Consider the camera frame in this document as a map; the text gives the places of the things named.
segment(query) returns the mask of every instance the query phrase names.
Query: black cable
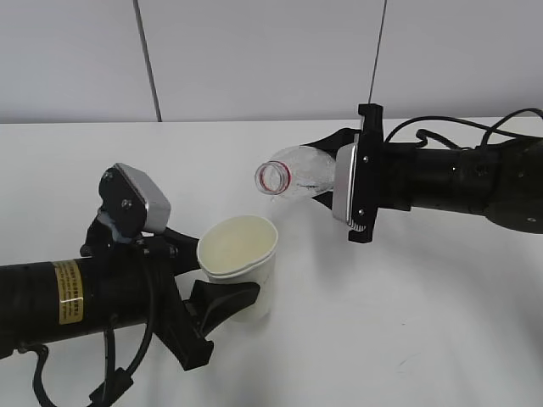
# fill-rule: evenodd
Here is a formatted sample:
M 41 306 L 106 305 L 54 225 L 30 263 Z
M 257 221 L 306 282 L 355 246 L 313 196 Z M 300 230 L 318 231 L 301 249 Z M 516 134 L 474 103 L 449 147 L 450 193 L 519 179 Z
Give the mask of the black cable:
M 492 127 L 489 127 L 487 125 L 481 125 L 480 123 L 476 123 L 474 121 L 470 120 L 464 120 L 464 119 L 457 119 L 456 117 L 448 117 L 448 116 L 421 116 L 421 117 L 415 117 L 413 119 L 409 119 L 407 121 L 404 121 L 400 125 L 396 126 L 387 136 L 384 142 L 390 142 L 392 138 L 404 127 L 407 125 L 412 125 L 413 123 L 417 123 L 419 121 L 427 121 L 427 120 L 437 120 L 437 121 L 450 121 L 452 123 L 458 123 L 459 125 L 469 125 L 470 127 L 475 127 L 481 130 L 489 130 Z M 511 131 L 504 131 L 495 129 L 493 130 L 494 133 L 501 134 L 503 136 L 509 136 L 509 137 L 526 137 L 524 134 L 519 133 L 513 133 Z
M 139 349 L 136 352 L 136 355 L 134 356 L 134 359 L 132 362 L 128 365 L 126 368 L 126 372 L 129 376 L 132 376 L 136 369 L 140 366 L 140 364 L 143 361 L 143 357 L 147 353 L 147 350 L 149 348 L 149 345 L 151 344 L 151 338 L 153 337 L 153 330 L 154 325 L 156 322 L 156 294 L 155 294 L 155 287 L 154 287 L 154 279 L 151 275 L 151 271 L 148 269 L 145 258 L 142 257 L 141 264 L 143 267 L 143 273 L 145 274 L 145 278 L 147 280 L 148 284 L 148 291 L 149 291 L 149 308 L 148 308 L 148 318 L 147 323 L 145 324 L 145 332 L 143 333 L 143 340 L 142 343 L 139 346 Z
M 108 324 L 104 329 L 104 347 L 105 347 L 105 378 L 104 392 L 99 404 L 90 403 L 88 407 L 109 407 L 109 397 L 111 393 L 112 381 L 115 374 L 115 333 L 113 327 Z M 42 344 L 31 345 L 25 348 L 25 351 L 35 352 L 37 355 L 36 371 L 32 379 L 32 389 L 36 395 L 41 407 L 57 407 L 48 397 L 43 386 L 43 367 L 48 360 L 49 348 Z
M 114 387 L 115 377 L 115 331 L 113 324 L 109 323 L 104 330 L 104 352 L 105 352 L 105 378 L 104 378 L 104 392 L 102 393 L 103 407 L 109 407 L 109 401 L 111 400 L 111 393 Z
M 428 146 L 428 139 L 435 140 L 436 142 L 440 142 L 445 147 L 450 148 L 451 150 L 460 150 L 462 147 L 460 147 L 455 142 L 452 142 L 445 136 L 441 136 L 438 133 L 434 133 L 433 131 L 426 130 L 426 129 L 420 129 L 417 131 L 417 134 L 415 135 L 416 138 L 420 140 L 420 142 L 417 143 L 417 148 L 424 148 Z
M 513 117 L 518 116 L 519 114 L 522 114 L 522 113 L 527 113 L 527 112 L 536 114 L 539 117 L 541 117 L 541 119 L 543 120 L 543 110 L 541 109 L 526 108 L 526 109 L 517 110 L 516 112 L 512 112 L 508 114 L 506 117 L 504 117 L 503 119 L 498 120 L 492 127 L 489 127 L 487 131 L 484 132 L 483 138 L 481 138 L 481 144 L 480 144 L 481 147 L 488 145 L 489 139 L 490 139 L 490 136 L 492 136 L 492 133 L 500 133 L 498 131 L 498 127 L 500 127 L 501 125 L 503 125 L 504 123 L 512 119 Z

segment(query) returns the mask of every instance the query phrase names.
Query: label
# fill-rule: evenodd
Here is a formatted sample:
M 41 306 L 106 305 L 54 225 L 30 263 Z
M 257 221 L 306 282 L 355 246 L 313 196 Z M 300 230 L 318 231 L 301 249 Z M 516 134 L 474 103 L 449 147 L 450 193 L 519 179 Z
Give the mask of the label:
M 59 286 L 59 324 L 83 321 L 83 283 L 74 260 L 53 262 Z

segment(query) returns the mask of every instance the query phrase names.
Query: paper cup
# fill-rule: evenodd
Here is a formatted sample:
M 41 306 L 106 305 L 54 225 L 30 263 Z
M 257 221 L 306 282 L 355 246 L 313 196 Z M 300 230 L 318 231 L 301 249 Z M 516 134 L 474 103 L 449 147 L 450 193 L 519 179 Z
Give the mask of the paper cup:
M 200 238 L 196 254 L 210 282 L 256 282 L 260 286 L 256 302 L 233 320 L 256 321 L 270 311 L 277 240 L 276 227 L 253 215 L 225 220 Z

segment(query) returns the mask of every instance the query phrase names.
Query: clear plastic bottle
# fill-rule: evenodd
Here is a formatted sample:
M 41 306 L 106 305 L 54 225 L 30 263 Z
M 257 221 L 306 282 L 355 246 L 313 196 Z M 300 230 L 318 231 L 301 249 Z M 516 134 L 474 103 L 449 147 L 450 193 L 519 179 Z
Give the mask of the clear plastic bottle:
M 255 173 L 258 190 L 284 198 L 311 198 L 331 191 L 336 162 L 314 147 L 295 146 L 274 154 Z

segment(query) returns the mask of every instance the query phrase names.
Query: table surface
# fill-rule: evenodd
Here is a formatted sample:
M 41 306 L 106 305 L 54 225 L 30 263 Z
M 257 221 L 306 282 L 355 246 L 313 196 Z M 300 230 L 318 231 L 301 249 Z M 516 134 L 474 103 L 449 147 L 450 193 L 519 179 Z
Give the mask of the table surface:
M 210 364 L 196 371 L 182 371 L 155 338 L 117 405 L 543 405 L 543 237 L 475 216 L 382 210 L 374 242 L 359 245 L 319 203 L 271 202 L 256 191 L 262 161 L 346 125 L 358 123 L 0 125 L 1 263 L 76 257 L 100 205 L 101 174 L 124 162 L 170 199 L 170 227 L 201 236 L 227 217 L 258 214 L 276 224 L 280 244 L 269 317 L 220 326 Z M 510 128 L 540 134 L 538 126 L 524 118 Z M 462 145 L 480 135 L 426 128 Z M 196 278 L 200 271 L 178 278 L 182 295 Z M 142 334 L 118 331 L 120 366 Z M 37 405 L 35 363 L 33 354 L 0 362 L 2 405 Z M 86 404 L 103 363 L 99 334 L 52 344 L 44 382 L 53 401 Z

